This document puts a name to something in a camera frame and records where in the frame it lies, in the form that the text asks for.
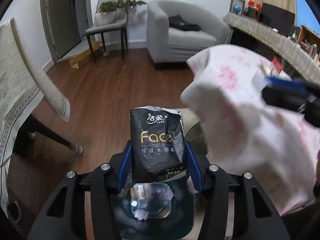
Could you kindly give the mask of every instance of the globe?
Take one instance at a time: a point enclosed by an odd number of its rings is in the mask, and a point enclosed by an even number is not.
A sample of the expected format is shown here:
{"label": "globe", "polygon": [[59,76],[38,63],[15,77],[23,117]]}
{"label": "globe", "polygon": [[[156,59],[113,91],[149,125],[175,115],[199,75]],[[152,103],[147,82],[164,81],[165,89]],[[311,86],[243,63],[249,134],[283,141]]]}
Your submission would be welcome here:
{"label": "globe", "polygon": [[232,9],[236,14],[238,14],[241,11],[241,7],[237,4],[235,4]]}

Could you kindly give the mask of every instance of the wooden chair leg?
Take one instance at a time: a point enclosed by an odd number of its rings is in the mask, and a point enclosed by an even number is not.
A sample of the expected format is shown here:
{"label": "wooden chair leg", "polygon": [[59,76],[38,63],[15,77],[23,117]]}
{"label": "wooden chair leg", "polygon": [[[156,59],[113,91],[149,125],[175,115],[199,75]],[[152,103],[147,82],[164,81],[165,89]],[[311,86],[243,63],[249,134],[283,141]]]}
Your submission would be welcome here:
{"label": "wooden chair leg", "polygon": [[97,61],[96,61],[96,57],[94,55],[94,51],[93,51],[93,48],[92,48],[90,36],[87,36],[87,40],[88,40],[88,43],[89,43],[89,47],[90,47],[90,51],[91,51],[91,55],[92,55],[93,61],[96,63]]}
{"label": "wooden chair leg", "polygon": [[125,46],[128,48],[127,28],[124,28],[124,39],[125,39]]}
{"label": "wooden chair leg", "polygon": [[102,44],[103,44],[103,51],[106,51],[106,45],[105,45],[105,43],[104,43],[103,33],[101,33],[101,39],[102,39]]}
{"label": "wooden chair leg", "polygon": [[122,59],[124,59],[124,40],[123,40],[123,33],[124,33],[124,30],[121,29],[121,56],[122,56]]}
{"label": "wooden chair leg", "polygon": [[61,137],[60,135],[56,134],[54,131],[50,130],[40,121],[38,121],[32,114],[27,118],[26,122],[28,122],[28,126],[32,127],[34,130],[38,131],[39,133],[47,136],[48,138],[61,143],[64,146],[67,146],[72,151],[76,152],[77,154],[81,154],[83,152],[83,148],[76,143],[70,143],[65,138]]}

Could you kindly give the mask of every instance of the gray chair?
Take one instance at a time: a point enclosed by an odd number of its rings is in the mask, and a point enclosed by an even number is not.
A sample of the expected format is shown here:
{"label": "gray chair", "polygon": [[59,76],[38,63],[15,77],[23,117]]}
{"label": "gray chair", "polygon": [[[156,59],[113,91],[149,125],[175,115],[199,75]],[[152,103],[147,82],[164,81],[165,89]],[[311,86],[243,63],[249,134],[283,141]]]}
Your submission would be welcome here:
{"label": "gray chair", "polygon": [[[201,31],[181,31],[169,27],[169,17],[180,14]],[[230,27],[199,5],[172,0],[148,3],[147,49],[154,63],[186,62],[208,47],[228,42]]]}
{"label": "gray chair", "polygon": [[[98,0],[96,12],[98,11],[98,8],[100,7],[101,3],[106,2],[106,1],[112,1],[112,0]],[[96,62],[96,59],[95,59],[95,55],[94,55],[94,52],[92,49],[90,35],[101,33],[103,49],[104,49],[104,51],[106,51],[106,45],[104,42],[103,33],[121,30],[121,32],[120,32],[120,35],[121,35],[121,56],[122,56],[122,59],[124,59],[124,38],[125,38],[125,45],[128,48],[127,24],[128,24],[128,17],[127,17],[127,11],[126,11],[124,14],[121,15],[120,19],[117,18],[117,15],[116,15],[114,22],[107,24],[107,25],[103,25],[103,26],[100,26],[100,25],[98,26],[97,23],[94,22],[93,26],[84,32],[85,36],[88,39],[90,51],[91,51],[92,58],[93,58],[94,62]]]}

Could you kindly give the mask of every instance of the gray door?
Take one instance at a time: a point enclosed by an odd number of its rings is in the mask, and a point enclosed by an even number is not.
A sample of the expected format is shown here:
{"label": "gray door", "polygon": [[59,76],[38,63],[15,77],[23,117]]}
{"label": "gray door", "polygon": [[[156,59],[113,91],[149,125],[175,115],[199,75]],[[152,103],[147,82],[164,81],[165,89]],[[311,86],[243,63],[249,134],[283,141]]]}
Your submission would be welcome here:
{"label": "gray door", "polygon": [[53,47],[62,58],[81,42],[75,0],[46,0],[46,5]]}

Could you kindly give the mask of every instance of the television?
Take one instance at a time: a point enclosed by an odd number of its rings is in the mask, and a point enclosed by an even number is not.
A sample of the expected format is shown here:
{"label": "television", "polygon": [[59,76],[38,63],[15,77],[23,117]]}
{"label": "television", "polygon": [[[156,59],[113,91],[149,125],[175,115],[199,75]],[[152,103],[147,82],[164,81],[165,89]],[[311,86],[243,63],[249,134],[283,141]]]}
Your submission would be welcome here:
{"label": "television", "polygon": [[277,6],[263,3],[259,21],[271,28],[276,28],[284,36],[292,35],[295,14]]}

